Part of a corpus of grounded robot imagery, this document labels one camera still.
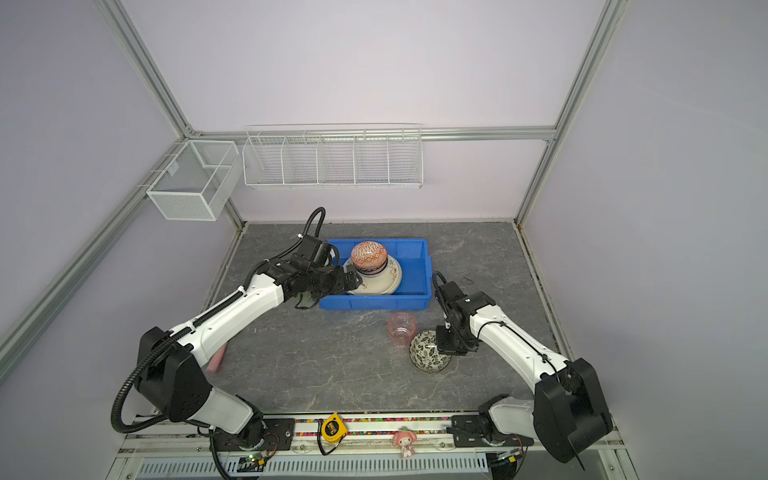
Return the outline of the orange patterned bowl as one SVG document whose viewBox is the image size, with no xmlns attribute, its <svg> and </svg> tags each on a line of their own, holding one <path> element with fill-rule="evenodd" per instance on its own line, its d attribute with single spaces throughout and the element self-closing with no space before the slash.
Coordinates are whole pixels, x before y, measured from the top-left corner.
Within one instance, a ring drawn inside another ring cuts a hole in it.
<svg viewBox="0 0 768 480">
<path fill-rule="evenodd" d="M 363 241 L 353 247 L 350 260 L 361 273 L 376 274 L 388 263 L 388 251 L 379 242 Z"/>
</svg>

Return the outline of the cream painted plate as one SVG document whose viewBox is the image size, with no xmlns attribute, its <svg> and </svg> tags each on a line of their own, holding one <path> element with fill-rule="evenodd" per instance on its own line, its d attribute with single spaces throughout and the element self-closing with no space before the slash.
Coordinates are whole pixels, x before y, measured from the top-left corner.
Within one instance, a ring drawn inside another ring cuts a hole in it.
<svg viewBox="0 0 768 480">
<path fill-rule="evenodd" d="M 396 258 L 388 257 L 385 268 L 373 275 L 363 275 L 361 285 L 350 291 L 351 295 L 358 296 L 381 296 L 391 295 L 400 286 L 403 278 L 402 267 Z"/>
</svg>

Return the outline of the olive leaf pattern bowl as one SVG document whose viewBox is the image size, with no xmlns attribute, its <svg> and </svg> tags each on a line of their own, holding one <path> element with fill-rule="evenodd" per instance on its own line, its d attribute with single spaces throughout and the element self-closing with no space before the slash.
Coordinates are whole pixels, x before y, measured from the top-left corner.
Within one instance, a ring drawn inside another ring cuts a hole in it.
<svg viewBox="0 0 768 480">
<path fill-rule="evenodd" d="M 439 373 L 451 362 L 450 356 L 438 351 L 437 335 L 434 330 L 425 330 L 416 334 L 410 342 L 408 351 L 412 364 L 423 373 Z"/>
</svg>

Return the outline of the pink glass cup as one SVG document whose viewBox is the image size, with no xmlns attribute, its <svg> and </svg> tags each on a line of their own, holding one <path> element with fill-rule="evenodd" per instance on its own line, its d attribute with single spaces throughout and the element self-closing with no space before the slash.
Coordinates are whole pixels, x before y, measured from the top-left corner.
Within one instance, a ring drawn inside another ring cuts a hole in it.
<svg viewBox="0 0 768 480">
<path fill-rule="evenodd" d="M 397 312 L 388 320 L 387 332 L 396 347 L 407 348 L 418 332 L 418 324 L 411 314 Z"/>
</svg>

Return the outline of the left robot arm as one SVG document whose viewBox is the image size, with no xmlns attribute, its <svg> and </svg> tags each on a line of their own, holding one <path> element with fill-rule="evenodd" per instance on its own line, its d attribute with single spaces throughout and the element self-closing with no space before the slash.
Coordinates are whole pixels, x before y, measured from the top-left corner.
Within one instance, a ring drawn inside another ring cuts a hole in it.
<svg viewBox="0 0 768 480">
<path fill-rule="evenodd" d="M 261 260 L 228 296 L 169 330 L 154 327 L 140 339 L 137 362 L 110 411 L 112 429 L 137 433 L 162 421 L 187 423 L 225 434 L 236 447 L 259 448 L 267 435 L 262 412 L 213 386 L 203 369 L 257 318 L 294 300 L 309 310 L 333 295 L 357 289 L 361 276 L 345 266 L 338 248 L 321 239 L 326 210 L 316 208 L 297 240 Z"/>
</svg>

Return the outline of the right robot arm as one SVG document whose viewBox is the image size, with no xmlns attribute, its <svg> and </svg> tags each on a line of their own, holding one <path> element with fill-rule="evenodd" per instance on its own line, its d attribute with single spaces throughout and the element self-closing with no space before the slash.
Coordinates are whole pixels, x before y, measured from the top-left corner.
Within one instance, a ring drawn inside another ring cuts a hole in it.
<svg viewBox="0 0 768 480">
<path fill-rule="evenodd" d="M 539 442 L 557 461 L 577 459 L 614 429 L 594 367 L 570 360 L 528 334 L 484 292 L 464 293 L 457 283 L 433 274 L 435 299 L 444 323 L 435 329 L 440 357 L 465 356 L 490 347 L 525 381 L 531 400 L 498 395 L 482 404 L 469 428 L 454 432 L 490 446 Z"/>
</svg>

